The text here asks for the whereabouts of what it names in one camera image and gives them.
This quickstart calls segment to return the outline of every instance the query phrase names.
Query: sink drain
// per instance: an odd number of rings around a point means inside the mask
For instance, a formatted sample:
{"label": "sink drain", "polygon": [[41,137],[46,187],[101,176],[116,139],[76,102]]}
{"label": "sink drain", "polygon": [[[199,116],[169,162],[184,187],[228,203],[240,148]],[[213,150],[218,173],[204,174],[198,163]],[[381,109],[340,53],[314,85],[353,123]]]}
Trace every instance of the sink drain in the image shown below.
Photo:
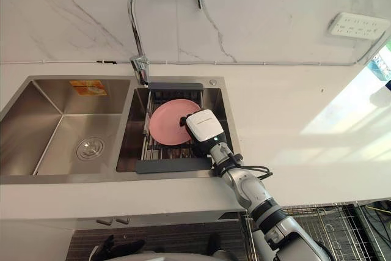
{"label": "sink drain", "polygon": [[76,155],[80,160],[93,160],[99,157],[104,148],[104,141],[100,138],[88,138],[80,142]]}

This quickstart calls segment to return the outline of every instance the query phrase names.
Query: plate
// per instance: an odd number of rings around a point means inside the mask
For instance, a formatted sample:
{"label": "plate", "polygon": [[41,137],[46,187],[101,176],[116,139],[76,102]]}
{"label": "plate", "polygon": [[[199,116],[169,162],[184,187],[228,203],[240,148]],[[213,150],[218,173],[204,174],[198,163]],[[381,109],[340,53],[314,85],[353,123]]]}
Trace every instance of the plate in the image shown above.
{"label": "plate", "polygon": [[181,117],[201,110],[197,103],[187,99],[175,99],[161,105],[149,122],[151,136],[163,145],[179,145],[191,138],[185,127],[179,126]]}

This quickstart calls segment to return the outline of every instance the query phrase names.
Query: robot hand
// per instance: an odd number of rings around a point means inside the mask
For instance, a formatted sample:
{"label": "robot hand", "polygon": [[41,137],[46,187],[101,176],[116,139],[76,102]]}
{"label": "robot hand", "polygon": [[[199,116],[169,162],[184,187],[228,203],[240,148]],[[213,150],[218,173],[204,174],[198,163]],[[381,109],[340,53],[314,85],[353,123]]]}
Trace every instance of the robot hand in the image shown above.
{"label": "robot hand", "polygon": [[[209,109],[182,117],[181,126],[195,142],[198,156],[210,154],[214,160],[215,174],[235,192],[239,204],[255,221],[272,250],[278,250],[274,261],[327,261],[334,258],[305,232],[305,230],[270,196],[259,178],[244,166],[240,154],[234,155],[227,145],[225,133],[216,116]],[[263,246],[255,244],[259,251]]]}

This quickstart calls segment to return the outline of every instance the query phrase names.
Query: metal wire shelf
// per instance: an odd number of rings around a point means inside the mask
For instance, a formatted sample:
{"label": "metal wire shelf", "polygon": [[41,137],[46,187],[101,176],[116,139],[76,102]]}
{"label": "metal wire shelf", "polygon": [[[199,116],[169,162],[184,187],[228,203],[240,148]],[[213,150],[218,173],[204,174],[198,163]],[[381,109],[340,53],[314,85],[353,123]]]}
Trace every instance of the metal wire shelf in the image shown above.
{"label": "metal wire shelf", "polygon": [[[386,261],[376,237],[371,231],[360,206],[334,205],[324,207],[284,207],[284,210],[315,240],[327,247],[336,261]],[[249,229],[256,229],[246,215]],[[249,243],[247,258],[261,260],[254,244]]]}
{"label": "metal wire shelf", "polygon": [[175,146],[162,145],[149,133],[149,121],[152,114],[165,102],[174,99],[188,99],[203,108],[201,90],[150,91],[147,103],[147,118],[144,124],[144,141],[141,160],[193,158],[192,141]]}

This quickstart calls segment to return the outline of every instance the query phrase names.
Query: marble wall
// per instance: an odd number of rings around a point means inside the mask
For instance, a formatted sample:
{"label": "marble wall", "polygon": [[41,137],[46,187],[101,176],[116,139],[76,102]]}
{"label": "marble wall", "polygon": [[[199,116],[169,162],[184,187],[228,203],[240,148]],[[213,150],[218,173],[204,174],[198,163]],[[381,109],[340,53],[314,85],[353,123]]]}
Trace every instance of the marble wall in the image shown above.
{"label": "marble wall", "polygon": [[[0,0],[2,61],[124,60],[137,53],[127,0]],[[390,0],[137,0],[154,61],[353,62],[371,41],[331,36],[339,12],[391,20]]]}

